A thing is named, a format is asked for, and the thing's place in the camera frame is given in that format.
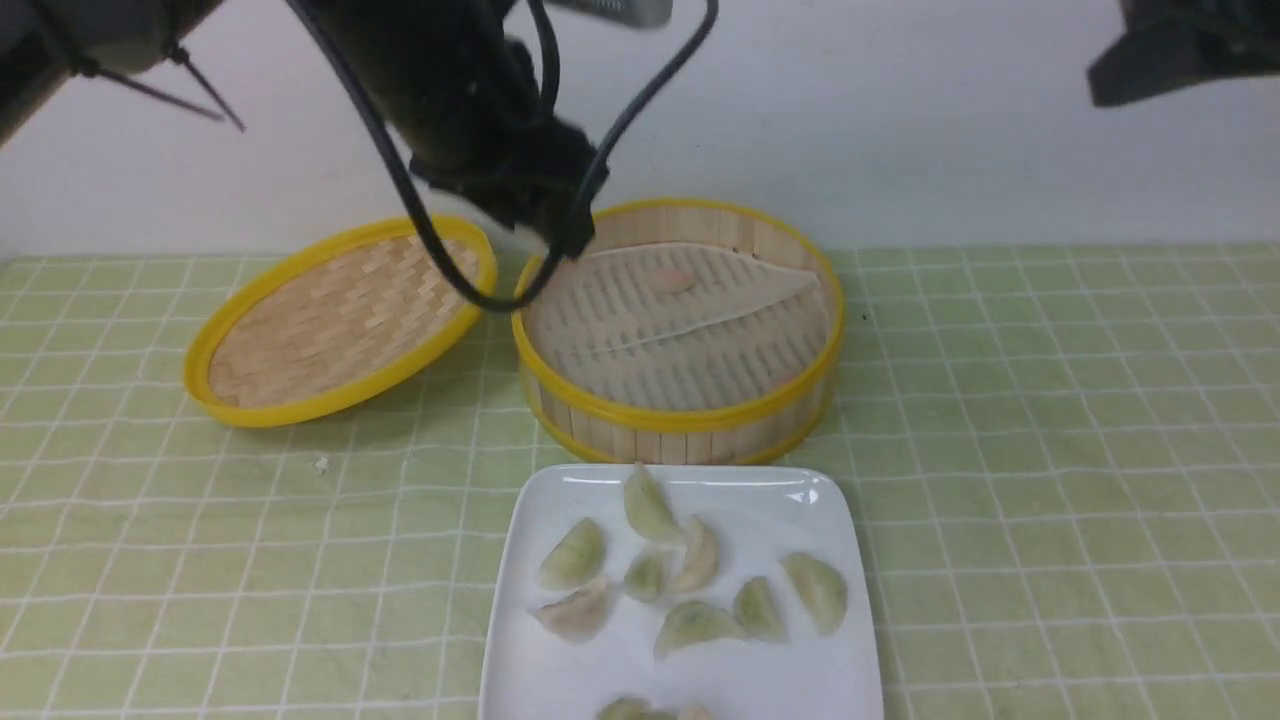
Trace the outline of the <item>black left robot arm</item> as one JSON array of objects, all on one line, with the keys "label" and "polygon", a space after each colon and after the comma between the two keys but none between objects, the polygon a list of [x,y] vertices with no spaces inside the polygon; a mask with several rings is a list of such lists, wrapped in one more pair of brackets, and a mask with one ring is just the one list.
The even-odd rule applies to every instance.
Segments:
[{"label": "black left robot arm", "polygon": [[[531,3],[543,68],[503,29],[509,1],[303,1],[301,14],[404,141],[410,170],[507,227],[527,227],[577,258],[595,227],[590,205],[608,176],[596,146],[556,114],[561,59]],[[5,1],[3,137],[64,79],[82,74],[142,91],[163,61],[188,67],[186,37],[215,1]]]}]

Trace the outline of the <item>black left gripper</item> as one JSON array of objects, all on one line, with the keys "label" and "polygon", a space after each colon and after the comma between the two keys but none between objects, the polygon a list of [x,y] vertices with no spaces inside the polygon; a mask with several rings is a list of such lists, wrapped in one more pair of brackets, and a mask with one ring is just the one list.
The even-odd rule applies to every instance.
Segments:
[{"label": "black left gripper", "polygon": [[593,242],[591,204],[611,174],[604,152],[561,118],[485,136],[479,156],[454,169],[416,151],[410,170],[507,229],[534,231],[550,251],[568,259],[580,258]]}]

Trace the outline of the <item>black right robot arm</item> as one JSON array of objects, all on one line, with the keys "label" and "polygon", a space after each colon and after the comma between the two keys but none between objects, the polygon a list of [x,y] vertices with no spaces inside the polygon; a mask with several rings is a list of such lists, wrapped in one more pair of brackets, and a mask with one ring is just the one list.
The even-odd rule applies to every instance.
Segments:
[{"label": "black right robot arm", "polygon": [[1085,73],[1096,108],[1279,73],[1277,1],[1119,1],[1117,8],[1124,29]]}]

